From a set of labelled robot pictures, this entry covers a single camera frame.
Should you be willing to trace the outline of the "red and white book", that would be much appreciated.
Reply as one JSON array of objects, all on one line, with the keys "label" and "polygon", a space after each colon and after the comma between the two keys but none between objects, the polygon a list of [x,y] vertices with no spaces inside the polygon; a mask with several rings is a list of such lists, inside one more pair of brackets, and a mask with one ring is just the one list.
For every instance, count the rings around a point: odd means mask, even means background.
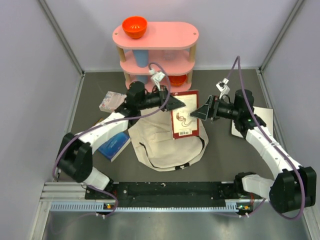
[{"label": "red and white book", "polygon": [[181,139],[186,137],[195,137],[199,135],[199,120],[191,116],[199,104],[199,91],[188,90],[174,92],[172,94],[176,99],[185,104],[184,107],[171,111],[171,126],[173,138]]}]

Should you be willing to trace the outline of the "cream canvas backpack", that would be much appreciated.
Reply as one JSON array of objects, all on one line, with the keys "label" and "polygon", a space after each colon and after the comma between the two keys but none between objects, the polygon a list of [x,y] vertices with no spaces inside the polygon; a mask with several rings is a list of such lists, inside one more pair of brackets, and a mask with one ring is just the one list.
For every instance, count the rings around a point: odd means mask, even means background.
[{"label": "cream canvas backpack", "polygon": [[184,169],[199,162],[209,143],[202,123],[198,136],[174,139],[171,113],[167,111],[139,119],[128,133],[138,161],[158,172]]}]

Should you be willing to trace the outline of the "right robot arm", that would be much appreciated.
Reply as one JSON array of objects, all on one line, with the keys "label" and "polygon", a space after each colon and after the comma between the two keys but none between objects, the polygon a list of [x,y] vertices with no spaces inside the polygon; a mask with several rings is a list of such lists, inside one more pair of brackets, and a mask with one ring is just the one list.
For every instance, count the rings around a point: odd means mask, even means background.
[{"label": "right robot arm", "polygon": [[216,121],[230,119],[242,137],[254,147],[265,161],[273,179],[263,178],[254,172],[236,175],[233,192],[239,198],[250,193],[267,199],[280,214],[316,203],[317,174],[312,167],[303,167],[292,159],[272,137],[266,123],[254,110],[254,97],[250,90],[237,90],[234,102],[226,102],[219,96],[209,96],[207,102],[190,113],[190,116]]}]

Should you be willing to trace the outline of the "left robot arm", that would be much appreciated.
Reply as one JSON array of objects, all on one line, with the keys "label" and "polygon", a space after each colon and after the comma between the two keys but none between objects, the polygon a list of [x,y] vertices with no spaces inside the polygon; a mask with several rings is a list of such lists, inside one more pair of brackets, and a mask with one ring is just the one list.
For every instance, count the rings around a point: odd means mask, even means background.
[{"label": "left robot arm", "polygon": [[130,84],[126,98],[106,119],[77,134],[67,133],[61,142],[54,167],[77,183],[91,186],[102,198],[114,191],[112,180],[93,166],[95,151],[115,135],[132,127],[143,117],[142,110],[172,111],[185,104],[165,86],[148,92],[142,82]]}]

